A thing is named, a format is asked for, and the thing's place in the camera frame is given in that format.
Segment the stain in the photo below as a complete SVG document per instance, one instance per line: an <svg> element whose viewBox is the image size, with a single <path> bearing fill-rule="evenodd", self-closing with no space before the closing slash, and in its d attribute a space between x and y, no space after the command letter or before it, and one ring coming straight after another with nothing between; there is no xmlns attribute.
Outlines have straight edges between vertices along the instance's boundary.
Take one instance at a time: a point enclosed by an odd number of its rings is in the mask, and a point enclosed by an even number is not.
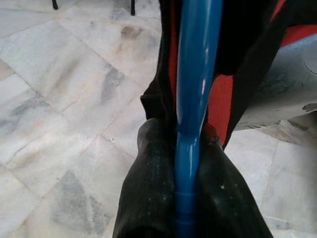
<svg viewBox="0 0 317 238"><path fill-rule="evenodd" d="M142 28L139 27L132 27L132 26L125 26L121 30L121 37L123 39L134 40L138 37L138 35L143 31Z"/></svg>
<svg viewBox="0 0 317 238"><path fill-rule="evenodd" d="M111 216L105 213L103 205L94 197L90 197L90 203L93 208L93 226L94 232L102 235L111 221Z"/></svg>
<svg viewBox="0 0 317 238"><path fill-rule="evenodd" d="M120 42L118 49L115 51L115 54L118 55L119 53L121 53L121 51L122 51L122 42Z"/></svg>
<svg viewBox="0 0 317 238"><path fill-rule="evenodd" d="M115 68L112 68L105 76L102 92L101 92L101 102L107 102L111 99L116 92L116 88L120 85L123 80L124 75L120 73Z"/></svg>
<svg viewBox="0 0 317 238"><path fill-rule="evenodd" d="M267 96L267 93L272 95L284 94L291 90L296 82L295 77L288 77L284 72L269 72L268 77L262 85L260 85L258 92Z"/></svg>
<svg viewBox="0 0 317 238"><path fill-rule="evenodd" d="M51 219L70 230L90 235L93 229L88 221L87 196L78 178L74 173L66 172L57 189Z"/></svg>
<svg viewBox="0 0 317 238"><path fill-rule="evenodd" d="M309 104L303 106L302 110L304 110L307 113L315 111L315 110L317 110L317 103L309 103Z"/></svg>
<svg viewBox="0 0 317 238"><path fill-rule="evenodd" d="M53 85L52 91L53 90L56 90L58 92L67 91L68 84L70 82L68 79L74 73L78 64L79 64L79 59L73 59L68 65L66 65L66 67L60 74L59 79Z"/></svg>

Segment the black chair leg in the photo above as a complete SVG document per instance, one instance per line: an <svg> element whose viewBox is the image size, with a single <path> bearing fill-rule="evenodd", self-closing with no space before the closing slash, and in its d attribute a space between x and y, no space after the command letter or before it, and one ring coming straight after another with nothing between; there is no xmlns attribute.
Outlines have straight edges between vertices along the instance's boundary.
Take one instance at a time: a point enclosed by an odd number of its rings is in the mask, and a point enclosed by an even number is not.
<svg viewBox="0 0 317 238"><path fill-rule="evenodd" d="M135 15L135 0L131 0L131 15Z"/></svg>
<svg viewBox="0 0 317 238"><path fill-rule="evenodd" d="M57 6L56 0L52 0L52 1L53 1L53 8L54 8L55 10L58 10L58 6Z"/></svg>

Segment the marble floor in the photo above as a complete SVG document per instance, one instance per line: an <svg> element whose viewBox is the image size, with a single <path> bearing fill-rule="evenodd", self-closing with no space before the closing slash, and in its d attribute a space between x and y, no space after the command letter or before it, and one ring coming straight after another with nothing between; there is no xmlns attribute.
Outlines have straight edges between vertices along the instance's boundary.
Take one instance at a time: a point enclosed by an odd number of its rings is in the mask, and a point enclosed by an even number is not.
<svg viewBox="0 0 317 238"><path fill-rule="evenodd" d="M110 238L154 76L157 0L0 0L0 238ZM276 238L317 237L317 150L258 130L226 153Z"/></svg>

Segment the red lining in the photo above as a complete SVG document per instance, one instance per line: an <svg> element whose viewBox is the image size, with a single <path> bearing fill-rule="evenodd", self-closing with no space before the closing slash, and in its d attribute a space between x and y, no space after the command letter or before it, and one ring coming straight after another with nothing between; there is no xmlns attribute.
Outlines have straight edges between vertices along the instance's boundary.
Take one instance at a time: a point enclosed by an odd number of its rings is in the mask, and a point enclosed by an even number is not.
<svg viewBox="0 0 317 238"><path fill-rule="evenodd" d="M284 5L286 0L278 0L277 4L275 5L274 12L271 17L271 21L275 18L279 11L281 11L282 6Z"/></svg>
<svg viewBox="0 0 317 238"><path fill-rule="evenodd" d="M176 80L177 80L177 40L175 27L175 1L171 1L171 39L169 45L168 77L173 95L173 108L176 110Z"/></svg>
<svg viewBox="0 0 317 238"><path fill-rule="evenodd" d="M233 75L218 76L212 85L208 100L208 124L212 125L224 144L231 113Z"/></svg>
<svg viewBox="0 0 317 238"><path fill-rule="evenodd" d="M301 25L288 27L281 47L317 33L317 25Z"/></svg>

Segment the blue plastic tube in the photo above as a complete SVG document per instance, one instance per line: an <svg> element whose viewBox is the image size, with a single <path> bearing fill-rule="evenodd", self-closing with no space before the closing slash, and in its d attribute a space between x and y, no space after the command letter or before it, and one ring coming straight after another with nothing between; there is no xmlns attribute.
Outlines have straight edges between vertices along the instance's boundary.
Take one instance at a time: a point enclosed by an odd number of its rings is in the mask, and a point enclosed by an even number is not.
<svg viewBox="0 0 317 238"><path fill-rule="evenodd" d="M184 0L178 48L175 156L178 238L195 237L195 178L200 133L212 85L222 0Z"/></svg>

